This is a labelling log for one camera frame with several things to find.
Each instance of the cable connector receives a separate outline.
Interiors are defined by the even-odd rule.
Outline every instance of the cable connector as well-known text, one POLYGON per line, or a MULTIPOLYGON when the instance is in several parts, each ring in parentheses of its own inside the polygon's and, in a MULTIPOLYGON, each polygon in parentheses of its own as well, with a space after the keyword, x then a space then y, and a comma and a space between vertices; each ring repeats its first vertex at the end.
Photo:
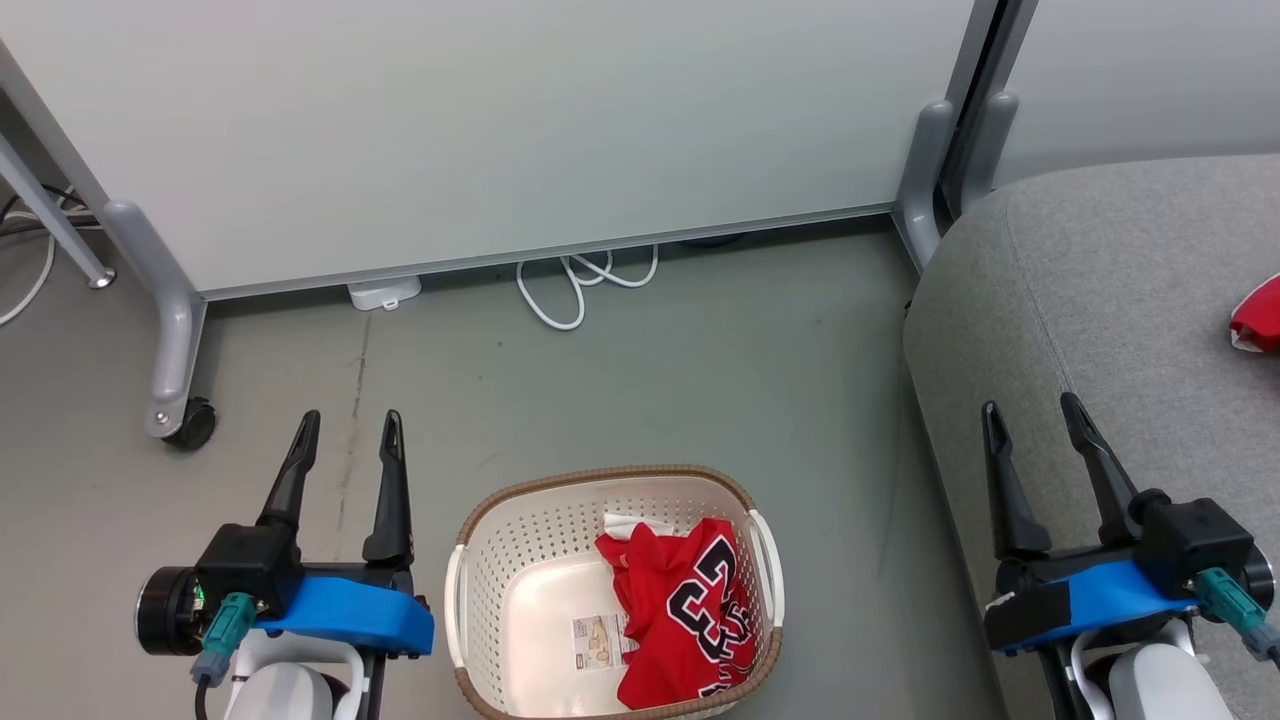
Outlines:
POLYGON ((205 633, 204 650, 191 666, 191 679, 200 683, 206 678, 209 687, 220 685, 232 666, 232 655, 256 620, 252 597, 242 592, 228 594, 205 633))
POLYGON ((1280 659, 1280 630, 1267 624, 1266 610, 1226 570, 1210 568, 1197 575, 1196 597, 1240 634, 1254 660, 1280 659))

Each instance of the gray floor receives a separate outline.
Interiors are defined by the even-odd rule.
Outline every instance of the gray floor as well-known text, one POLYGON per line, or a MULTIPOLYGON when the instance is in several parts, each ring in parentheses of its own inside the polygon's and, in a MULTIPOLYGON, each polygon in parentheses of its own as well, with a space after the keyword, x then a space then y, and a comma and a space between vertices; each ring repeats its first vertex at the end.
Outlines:
MULTIPOLYGON (((40 252, 0 246, 0 302, 40 252)), ((531 290, 570 313, 553 269, 531 290)), ((589 288, 573 333, 539 324, 509 269, 425 284, 394 313, 357 313, 340 291, 216 307, 200 377, 221 424, 183 456, 141 429, 148 296, 127 272, 91 292, 59 256, 0 328, 13 716, 189 716, 189 661, 138 650, 134 593, 157 566, 191 564, 219 524, 253 519, 310 407, 324 429, 308 559, 358 557, 388 407, 406 423, 415 577, 433 606, 462 520, 490 492, 602 465, 707 464, 769 519, 788 591, 782 662, 730 717, 998 716, 900 356, 914 279, 888 228, 666 251, 646 288, 589 288)), ((443 643, 390 665, 384 717, 476 716, 443 643)))

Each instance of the paper label in basket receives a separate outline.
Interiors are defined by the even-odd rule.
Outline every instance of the paper label in basket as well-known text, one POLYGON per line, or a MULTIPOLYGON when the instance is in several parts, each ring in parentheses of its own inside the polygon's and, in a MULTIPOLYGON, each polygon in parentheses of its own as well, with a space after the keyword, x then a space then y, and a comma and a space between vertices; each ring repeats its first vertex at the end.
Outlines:
POLYGON ((608 670, 622 667, 622 655, 640 648, 635 641, 622 634, 627 626, 625 615, 595 615, 573 620, 573 653, 579 670, 608 670))

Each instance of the whiteboard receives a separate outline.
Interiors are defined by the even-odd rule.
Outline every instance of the whiteboard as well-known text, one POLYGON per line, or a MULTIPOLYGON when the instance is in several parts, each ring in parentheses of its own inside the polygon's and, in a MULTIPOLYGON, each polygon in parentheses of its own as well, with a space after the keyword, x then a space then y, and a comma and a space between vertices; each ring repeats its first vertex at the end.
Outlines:
POLYGON ((996 186, 1062 168, 1280 151, 1280 4, 1041 0, 996 186))
POLYGON ((886 204, 972 0, 40 0, 0 40, 200 291, 886 204))

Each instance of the beige plastic basket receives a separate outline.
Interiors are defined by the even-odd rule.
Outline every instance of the beige plastic basket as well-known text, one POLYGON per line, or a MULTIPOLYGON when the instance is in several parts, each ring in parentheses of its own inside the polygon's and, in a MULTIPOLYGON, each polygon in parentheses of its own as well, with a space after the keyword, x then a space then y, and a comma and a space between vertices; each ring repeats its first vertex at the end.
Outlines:
POLYGON ((444 625, 462 694, 490 720, 701 719, 755 691, 782 650, 786 600, 769 525, 726 475, 690 465, 609 468, 516 486, 467 518, 449 559, 444 625), (613 571, 595 548, 605 512, 663 520, 687 533, 703 518, 733 524, 756 662, 709 698, 631 711, 617 700, 625 667, 582 671, 573 621, 621 614, 613 571))

